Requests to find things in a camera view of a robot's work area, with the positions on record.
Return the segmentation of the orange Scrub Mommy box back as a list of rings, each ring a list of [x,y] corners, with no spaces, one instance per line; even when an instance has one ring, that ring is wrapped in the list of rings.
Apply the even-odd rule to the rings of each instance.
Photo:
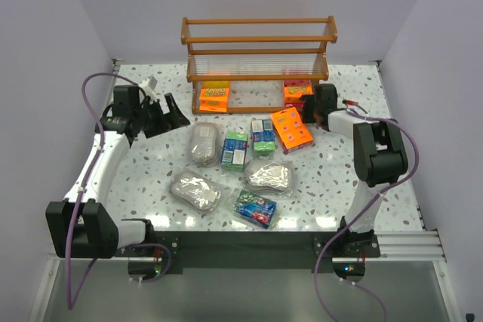
[[[312,134],[295,107],[272,113],[271,121],[285,155],[314,143]]]

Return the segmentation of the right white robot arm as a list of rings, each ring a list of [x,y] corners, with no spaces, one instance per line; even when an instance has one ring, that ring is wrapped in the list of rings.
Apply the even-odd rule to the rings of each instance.
[[[352,140],[353,168],[358,183],[340,226],[318,247],[323,256],[360,256],[375,241],[374,224],[384,195],[404,182],[408,157],[401,128],[391,118],[368,115],[356,101],[338,105],[333,84],[318,84],[303,98],[303,120]]]

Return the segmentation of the orange Scrub Daddy box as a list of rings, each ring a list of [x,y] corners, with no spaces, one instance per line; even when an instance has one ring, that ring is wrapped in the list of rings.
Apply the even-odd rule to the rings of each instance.
[[[229,102],[229,81],[205,81],[199,96],[199,109],[206,112],[227,111]]]

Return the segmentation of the orange pink Scrub Mommy box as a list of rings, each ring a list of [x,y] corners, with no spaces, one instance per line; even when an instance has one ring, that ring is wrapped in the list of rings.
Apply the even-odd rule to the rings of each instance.
[[[286,79],[283,81],[283,94],[285,108],[295,107],[301,111],[304,97],[313,95],[312,82],[308,79]]]

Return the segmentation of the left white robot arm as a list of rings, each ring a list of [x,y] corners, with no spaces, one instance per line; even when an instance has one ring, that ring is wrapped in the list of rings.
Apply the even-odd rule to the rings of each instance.
[[[62,201],[52,201],[45,215],[60,258],[108,259],[118,250],[148,241],[147,219],[113,219],[106,210],[112,182],[139,134],[151,138],[189,125],[172,94],[163,112],[155,94],[135,85],[117,86],[113,101],[94,129],[94,141],[74,186]]]

